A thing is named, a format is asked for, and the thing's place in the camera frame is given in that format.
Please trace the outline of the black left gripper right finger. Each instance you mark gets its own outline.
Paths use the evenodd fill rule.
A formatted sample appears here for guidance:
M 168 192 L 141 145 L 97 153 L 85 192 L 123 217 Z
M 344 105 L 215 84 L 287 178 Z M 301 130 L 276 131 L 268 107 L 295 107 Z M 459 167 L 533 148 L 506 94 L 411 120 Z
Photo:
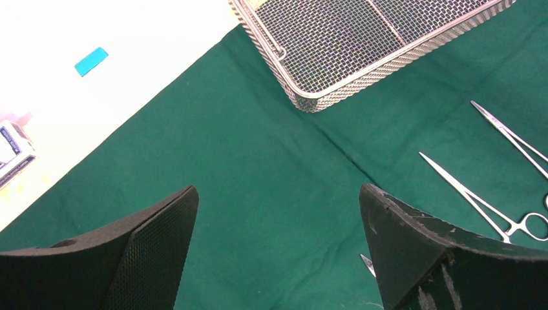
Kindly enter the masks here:
M 385 309 L 546 309 L 547 252 L 466 231 L 372 184 L 361 217 Z

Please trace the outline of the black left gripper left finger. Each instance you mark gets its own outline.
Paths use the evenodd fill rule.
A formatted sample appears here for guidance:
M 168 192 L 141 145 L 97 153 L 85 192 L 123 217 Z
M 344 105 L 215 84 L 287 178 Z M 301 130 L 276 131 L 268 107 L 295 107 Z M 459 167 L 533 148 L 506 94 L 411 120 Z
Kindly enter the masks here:
M 198 204 L 190 185 L 51 247 L 1 253 L 1 308 L 173 309 Z

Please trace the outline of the dark green surgical drape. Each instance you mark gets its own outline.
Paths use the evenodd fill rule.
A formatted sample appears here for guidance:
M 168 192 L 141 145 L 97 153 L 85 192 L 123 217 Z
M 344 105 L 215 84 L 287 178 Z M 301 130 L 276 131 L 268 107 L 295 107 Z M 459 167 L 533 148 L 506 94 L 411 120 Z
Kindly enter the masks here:
M 545 211 L 547 180 L 473 102 L 547 152 L 546 1 L 517 1 L 314 114 L 238 26 L 9 225 L 1 249 L 48 247 L 194 185 L 177 309 L 377 309 L 362 184 L 497 238 L 428 156 L 514 220 Z

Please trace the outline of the metal mesh instrument tray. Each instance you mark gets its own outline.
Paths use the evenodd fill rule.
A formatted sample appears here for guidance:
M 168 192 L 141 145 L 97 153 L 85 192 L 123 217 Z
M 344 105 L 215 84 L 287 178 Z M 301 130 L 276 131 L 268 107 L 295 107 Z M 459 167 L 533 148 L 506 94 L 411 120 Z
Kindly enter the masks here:
M 510 1 L 231 1 L 290 101 L 319 112 L 508 9 Z

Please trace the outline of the surgical scissors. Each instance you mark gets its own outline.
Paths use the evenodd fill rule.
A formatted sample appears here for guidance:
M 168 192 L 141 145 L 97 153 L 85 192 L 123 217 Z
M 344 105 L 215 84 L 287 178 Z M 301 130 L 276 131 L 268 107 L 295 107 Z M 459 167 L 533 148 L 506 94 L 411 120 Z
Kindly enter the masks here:
M 361 254 L 361 253 L 359 255 L 361 257 L 361 260 L 364 262 L 365 266 L 369 270 L 369 272 L 372 274 L 372 276 L 374 278 L 376 278 L 374 265 L 373 265 L 373 262 L 371 261 L 371 259 L 369 259 L 368 257 L 366 257 L 364 254 Z

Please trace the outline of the surgical forceps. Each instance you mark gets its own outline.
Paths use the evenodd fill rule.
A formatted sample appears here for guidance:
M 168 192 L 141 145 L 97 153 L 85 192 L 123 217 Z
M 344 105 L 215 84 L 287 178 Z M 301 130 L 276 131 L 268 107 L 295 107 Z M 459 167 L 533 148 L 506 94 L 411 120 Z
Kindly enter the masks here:
M 547 169 L 543 168 L 537 160 L 535 160 L 530 152 L 536 155 L 540 160 L 547 163 L 547 156 L 542 154 L 535 147 L 523 140 L 519 135 L 508 128 L 497 117 L 492 115 L 487 109 L 482 107 L 474 100 L 470 100 L 470 104 L 486 119 L 502 136 L 504 136 L 526 159 L 533 167 L 547 180 Z

